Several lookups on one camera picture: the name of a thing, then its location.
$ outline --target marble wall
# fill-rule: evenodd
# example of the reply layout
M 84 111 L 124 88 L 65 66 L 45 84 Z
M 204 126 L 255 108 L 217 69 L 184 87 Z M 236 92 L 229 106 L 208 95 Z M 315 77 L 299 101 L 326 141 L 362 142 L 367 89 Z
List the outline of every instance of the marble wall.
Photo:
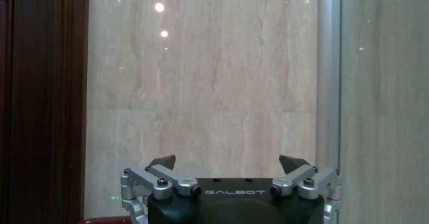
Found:
M 343 0 L 340 222 L 426 223 L 429 0 Z
M 163 155 L 200 177 L 314 163 L 316 2 L 90 0 L 86 218 L 125 214 L 121 170 Z

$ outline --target bolt head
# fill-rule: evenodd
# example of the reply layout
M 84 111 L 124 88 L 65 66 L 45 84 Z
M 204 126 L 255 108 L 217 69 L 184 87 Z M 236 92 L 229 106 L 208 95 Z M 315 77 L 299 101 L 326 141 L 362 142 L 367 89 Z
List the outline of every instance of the bolt head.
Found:
M 272 196 L 279 196 L 281 194 L 281 189 L 276 185 L 272 185 L 269 187 L 269 193 Z
M 312 178 L 304 178 L 302 182 L 306 186 L 314 186 L 314 179 Z
M 168 181 L 165 178 L 160 177 L 156 183 L 157 183 L 157 186 L 165 186 L 168 184 Z
M 191 188 L 189 195 L 191 195 L 191 197 L 196 197 L 196 196 L 199 196 L 199 194 L 200 194 L 200 187 L 196 185 Z

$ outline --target red object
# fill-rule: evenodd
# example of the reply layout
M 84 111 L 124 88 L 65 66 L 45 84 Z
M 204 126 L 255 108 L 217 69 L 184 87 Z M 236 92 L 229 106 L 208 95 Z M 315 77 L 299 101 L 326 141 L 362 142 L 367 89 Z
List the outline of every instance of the red object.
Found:
M 104 217 L 82 220 L 77 224 L 130 224 L 130 219 L 126 216 Z

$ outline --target dark wooden door frame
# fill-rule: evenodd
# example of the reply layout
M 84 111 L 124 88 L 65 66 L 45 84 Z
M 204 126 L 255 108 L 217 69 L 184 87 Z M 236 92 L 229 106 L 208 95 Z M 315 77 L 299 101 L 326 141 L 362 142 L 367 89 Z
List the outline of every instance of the dark wooden door frame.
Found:
M 0 221 L 76 224 L 82 218 L 88 0 L 14 0 L 13 9 L 9 188 Z
M 0 223 L 8 219 L 13 0 L 0 0 Z

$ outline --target silver metal frame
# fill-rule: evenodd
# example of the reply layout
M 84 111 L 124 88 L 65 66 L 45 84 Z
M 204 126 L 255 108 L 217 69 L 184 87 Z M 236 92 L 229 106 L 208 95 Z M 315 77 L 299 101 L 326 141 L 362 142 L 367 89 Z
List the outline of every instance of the silver metal frame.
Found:
M 340 0 L 318 4 L 316 166 L 339 170 Z M 338 212 L 332 223 L 338 223 Z

